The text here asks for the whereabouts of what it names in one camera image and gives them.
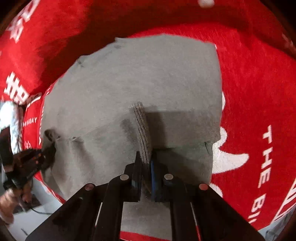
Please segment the person's left hand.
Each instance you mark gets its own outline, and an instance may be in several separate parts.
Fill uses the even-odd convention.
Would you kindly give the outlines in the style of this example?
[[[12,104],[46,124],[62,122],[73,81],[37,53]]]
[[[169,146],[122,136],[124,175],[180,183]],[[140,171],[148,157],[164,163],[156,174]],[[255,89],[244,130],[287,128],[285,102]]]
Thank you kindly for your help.
[[[22,189],[8,189],[1,196],[1,220],[10,225],[14,222],[13,211],[20,204],[20,200],[30,203],[32,201],[32,181],[27,182]]]

